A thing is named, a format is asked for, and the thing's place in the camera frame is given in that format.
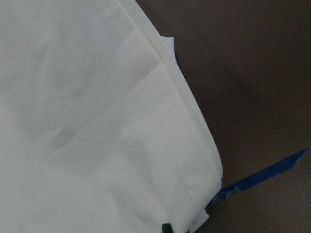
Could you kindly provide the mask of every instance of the blue tape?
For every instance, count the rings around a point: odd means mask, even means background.
[[[210,207],[219,197],[220,200],[226,200],[229,195],[235,191],[245,191],[249,188],[256,186],[269,178],[277,176],[291,168],[293,168],[299,160],[308,152],[309,148],[305,148],[296,154],[293,154],[269,167],[264,168],[261,171],[258,171],[238,182],[235,182],[232,185],[229,185],[223,189],[221,189],[216,196],[210,201],[208,207]]]

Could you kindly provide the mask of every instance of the white fabric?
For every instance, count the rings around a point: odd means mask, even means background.
[[[0,232],[185,233],[213,138],[133,0],[0,1]]]

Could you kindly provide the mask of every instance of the white cloth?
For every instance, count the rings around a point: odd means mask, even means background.
[[[221,177],[135,1],[0,1],[0,232],[185,233]]]

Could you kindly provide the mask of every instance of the white towel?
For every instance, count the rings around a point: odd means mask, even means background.
[[[0,1],[0,232],[185,233],[221,177],[134,0]]]

